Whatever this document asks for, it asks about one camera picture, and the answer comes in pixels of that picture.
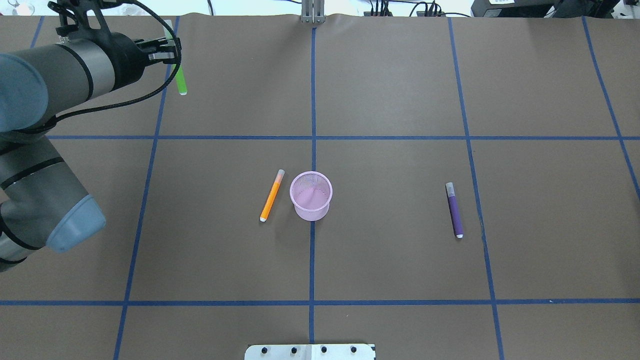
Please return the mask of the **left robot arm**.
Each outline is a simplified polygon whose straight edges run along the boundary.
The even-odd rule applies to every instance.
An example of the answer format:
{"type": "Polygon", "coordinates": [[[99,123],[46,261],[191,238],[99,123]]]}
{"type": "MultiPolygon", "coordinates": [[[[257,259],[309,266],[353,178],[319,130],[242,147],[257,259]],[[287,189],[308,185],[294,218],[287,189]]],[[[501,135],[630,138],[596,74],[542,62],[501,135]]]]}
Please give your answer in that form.
{"type": "Polygon", "coordinates": [[[179,64],[173,39],[72,36],[1,55],[1,271],[42,248],[64,253],[102,230],[94,197],[47,137],[73,108],[139,80],[146,67],[179,64]]]}

